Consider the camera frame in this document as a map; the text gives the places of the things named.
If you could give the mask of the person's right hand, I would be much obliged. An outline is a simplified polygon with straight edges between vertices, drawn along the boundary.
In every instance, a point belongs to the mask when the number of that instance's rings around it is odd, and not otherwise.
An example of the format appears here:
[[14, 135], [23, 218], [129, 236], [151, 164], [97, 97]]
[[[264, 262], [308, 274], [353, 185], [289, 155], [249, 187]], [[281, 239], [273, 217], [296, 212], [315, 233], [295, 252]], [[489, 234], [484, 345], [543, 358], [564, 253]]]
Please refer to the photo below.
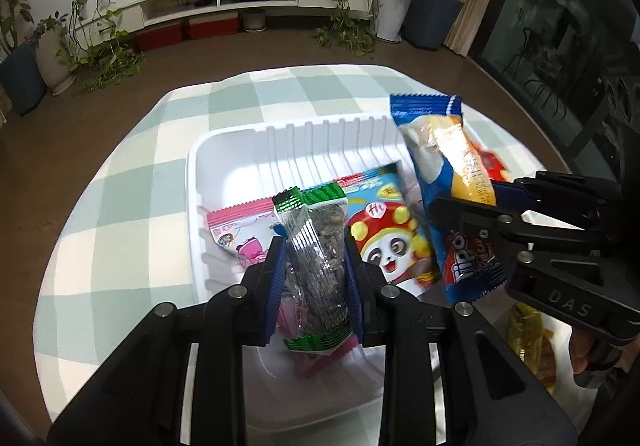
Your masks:
[[572, 329], [568, 350], [574, 381], [581, 388], [598, 388], [623, 355], [620, 348], [577, 328]]

